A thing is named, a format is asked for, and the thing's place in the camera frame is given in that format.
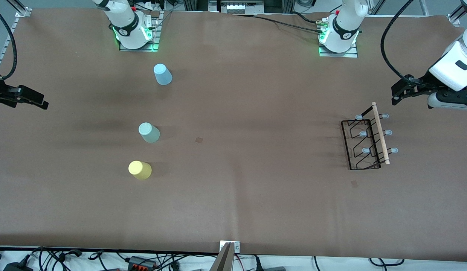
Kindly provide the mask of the black wire cup holder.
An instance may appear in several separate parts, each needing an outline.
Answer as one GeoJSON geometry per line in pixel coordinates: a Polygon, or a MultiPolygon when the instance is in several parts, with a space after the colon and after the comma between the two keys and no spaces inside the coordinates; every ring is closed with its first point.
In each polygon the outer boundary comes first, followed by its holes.
{"type": "Polygon", "coordinates": [[[391,164],[392,154],[399,149],[388,147],[386,139],[392,130],[382,125],[388,118],[389,114],[380,113],[377,103],[372,102],[361,114],[340,122],[349,170],[373,170],[391,164]]]}

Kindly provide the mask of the mint green plastic cup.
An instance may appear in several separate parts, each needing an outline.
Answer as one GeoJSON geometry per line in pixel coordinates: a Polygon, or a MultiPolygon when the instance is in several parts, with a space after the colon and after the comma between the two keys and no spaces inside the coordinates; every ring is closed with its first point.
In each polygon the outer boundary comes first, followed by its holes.
{"type": "Polygon", "coordinates": [[[138,131],[147,143],[155,143],[160,138],[160,130],[149,122],[141,123],[138,131]]]}

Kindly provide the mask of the yellow plastic cup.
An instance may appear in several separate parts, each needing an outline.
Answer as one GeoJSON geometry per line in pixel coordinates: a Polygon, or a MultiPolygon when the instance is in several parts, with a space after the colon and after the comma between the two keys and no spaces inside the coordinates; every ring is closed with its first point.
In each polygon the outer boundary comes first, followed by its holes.
{"type": "Polygon", "coordinates": [[[146,180],[151,176],[151,165],[143,161],[132,161],[128,166],[128,171],[138,180],[146,180]]]}

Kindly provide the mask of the light blue plastic cup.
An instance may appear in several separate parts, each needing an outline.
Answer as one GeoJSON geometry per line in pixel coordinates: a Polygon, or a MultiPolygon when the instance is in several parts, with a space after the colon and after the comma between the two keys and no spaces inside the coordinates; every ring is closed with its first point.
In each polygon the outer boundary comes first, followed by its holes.
{"type": "Polygon", "coordinates": [[[172,74],[165,64],[156,64],[153,68],[156,81],[159,85],[168,85],[172,82],[172,74]]]}

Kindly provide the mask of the perforated metal strip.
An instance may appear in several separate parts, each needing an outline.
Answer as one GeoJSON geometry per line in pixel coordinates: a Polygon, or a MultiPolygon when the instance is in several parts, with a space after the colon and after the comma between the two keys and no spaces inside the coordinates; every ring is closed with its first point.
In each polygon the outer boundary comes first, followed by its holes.
{"type": "Polygon", "coordinates": [[[6,58],[11,57],[10,55],[6,56],[7,53],[12,53],[11,40],[5,26],[0,21],[0,74],[2,76],[6,76],[12,67],[11,60],[6,60],[6,58]]]}

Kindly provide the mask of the black power adapter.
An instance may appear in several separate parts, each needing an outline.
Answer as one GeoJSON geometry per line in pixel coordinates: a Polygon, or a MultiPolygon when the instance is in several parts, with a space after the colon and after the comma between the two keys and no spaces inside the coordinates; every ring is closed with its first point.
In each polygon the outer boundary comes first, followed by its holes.
{"type": "Polygon", "coordinates": [[[18,262],[12,262],[12,263],[8,263],[4,267],[3,271],[34,271],[34,270],[24,264],[21,264],[18,262]]]}

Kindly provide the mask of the brown table mat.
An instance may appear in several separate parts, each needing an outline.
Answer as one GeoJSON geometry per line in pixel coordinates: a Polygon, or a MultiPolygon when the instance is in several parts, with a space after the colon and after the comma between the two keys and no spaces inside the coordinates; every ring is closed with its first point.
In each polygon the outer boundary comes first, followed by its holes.
{"type": "Polygon", "coordinates": [[[388,22],[366,18],[346,59],[307,31],[173,12],[158,52],[120,52],[102,11],[33,11],[8,84],[49,107],[0,105],[0,245],[467,261],[467,111],[391,105],[388,22]],[[340,122],[372,102],[399,152],[351,171],[340,122]]]}

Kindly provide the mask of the grey control box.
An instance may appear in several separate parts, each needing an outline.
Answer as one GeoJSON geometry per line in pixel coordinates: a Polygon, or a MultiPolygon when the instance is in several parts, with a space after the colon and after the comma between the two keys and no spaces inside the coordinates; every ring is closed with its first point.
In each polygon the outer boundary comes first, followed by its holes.
{"type": "Polygon", "coordinates": [[[209,12],[255,15],[264,12],[263,0],[208,0],[209,12]]]}

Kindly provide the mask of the orange black connector block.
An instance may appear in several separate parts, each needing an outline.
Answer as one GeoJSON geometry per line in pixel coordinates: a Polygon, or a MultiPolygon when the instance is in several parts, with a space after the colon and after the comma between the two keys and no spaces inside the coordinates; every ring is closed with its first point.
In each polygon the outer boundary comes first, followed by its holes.
{"type": "Polygon", "coordinates": [[[147,260],[142,257],[129,257],[127,271],[154,271],[157,264],[153,260],[147,260]]]}

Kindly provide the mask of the aluminium frame profile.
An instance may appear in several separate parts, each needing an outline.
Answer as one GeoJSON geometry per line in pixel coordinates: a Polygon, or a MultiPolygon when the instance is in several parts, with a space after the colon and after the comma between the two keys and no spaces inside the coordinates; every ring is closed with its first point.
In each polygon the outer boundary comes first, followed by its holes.
{"type": "Polygon", "coordinates": [[[20,0],[6,1],[15,9],[15,17],[30,17],[32,9],[25,6],[20,0]]]}
{"type": "Polygon", "coordinates": [[[461,4],[448,15],[448,20],[452,24],[459,24],[461,17],[467,15],[467,0],[460,0],[461,4]]]}

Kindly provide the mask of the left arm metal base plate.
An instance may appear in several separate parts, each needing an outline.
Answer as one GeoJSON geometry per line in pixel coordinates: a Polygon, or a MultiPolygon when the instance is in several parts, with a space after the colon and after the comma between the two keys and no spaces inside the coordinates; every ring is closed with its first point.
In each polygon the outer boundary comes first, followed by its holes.
{"type": "Polygon", "coordinates": [[[347,57],[347,58],[357,58],[358,51],[356,43],[354,43],[346,52],[337,53],[328,50],[325,45],[319,45],[319,56],[321,57],[347,57]]]}

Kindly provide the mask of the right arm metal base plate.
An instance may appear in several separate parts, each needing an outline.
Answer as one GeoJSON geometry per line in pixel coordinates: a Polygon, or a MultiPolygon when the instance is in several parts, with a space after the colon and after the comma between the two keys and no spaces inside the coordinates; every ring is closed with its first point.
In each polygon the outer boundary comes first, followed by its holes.
{"type": "Polygon", "coordinates": [[[120,38],[115,37],[118,42],[118,50],[122,52],[157,52],[160,44],[160,36],[165,12],[160,11],[158,15],[152,16],[145,14],[139,30],[142,32],[142,38],[139,41],[144,41],[144,44],[136,49],[126,48],[120,43],[120,38]]]}

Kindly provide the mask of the grey metal post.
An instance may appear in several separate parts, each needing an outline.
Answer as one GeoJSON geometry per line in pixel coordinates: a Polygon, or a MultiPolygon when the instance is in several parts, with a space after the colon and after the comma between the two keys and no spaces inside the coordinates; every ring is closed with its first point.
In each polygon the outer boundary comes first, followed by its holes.
{"type": "Polygon", "coordinates": [[[209,271],[232,271],[234,257],[234,249],[229,242],[219,252],[209,271]]]}

